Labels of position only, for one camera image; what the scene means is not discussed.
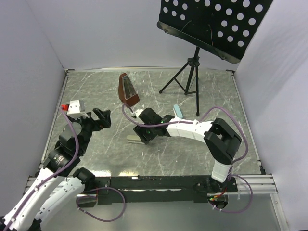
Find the blue stapler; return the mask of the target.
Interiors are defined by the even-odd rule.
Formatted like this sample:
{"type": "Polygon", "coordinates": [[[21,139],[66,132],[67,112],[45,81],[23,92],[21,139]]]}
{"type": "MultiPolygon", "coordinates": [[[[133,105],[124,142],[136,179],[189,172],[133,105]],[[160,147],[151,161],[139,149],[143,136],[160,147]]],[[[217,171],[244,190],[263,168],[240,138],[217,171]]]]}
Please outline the blue stapler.
{"type": "Polygon", "coordinates": [[[183,119],[183,114],[178,104],[173,105],[173,111],[176,117],[183,119]]]}

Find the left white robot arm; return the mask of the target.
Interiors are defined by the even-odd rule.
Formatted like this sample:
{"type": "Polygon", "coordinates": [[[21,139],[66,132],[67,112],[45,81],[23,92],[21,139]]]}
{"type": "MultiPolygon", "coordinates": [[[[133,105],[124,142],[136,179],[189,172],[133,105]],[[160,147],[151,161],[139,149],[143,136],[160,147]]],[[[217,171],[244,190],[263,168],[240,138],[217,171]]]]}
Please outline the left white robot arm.
{"type": "Polygon", "coordinates": [[[55,148],[43,163],[34,183],[14,208],[0,219],[2,231],[39,231],[68,197],[90,193],[95,188],[95,176],[87,169],[78,169],[66,185],[53,194],[53,190],[80,162],[93,132],[111,126],[110,110],[94,108],[97,120],[80,107],[60,107],[67,128],[59,135],[55,148]]]}

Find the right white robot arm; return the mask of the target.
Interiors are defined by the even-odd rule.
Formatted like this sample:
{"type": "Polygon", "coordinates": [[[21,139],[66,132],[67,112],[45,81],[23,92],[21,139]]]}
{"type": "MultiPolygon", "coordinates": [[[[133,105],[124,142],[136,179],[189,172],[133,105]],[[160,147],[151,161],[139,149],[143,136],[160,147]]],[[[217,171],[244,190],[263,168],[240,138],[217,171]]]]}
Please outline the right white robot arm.
{"type": "Polygon", "coordinates": [[[215,160],[211,188],[220,192],[227,186],[226,179],[242,139],[225,120],[216,118],[212,122],[199,122],[172,115],[161,117],[152,108],[138,109],[135,116],[141,124],[133,130],[144,144],[157,136],[182,137],[205,143],[215,160]]]}

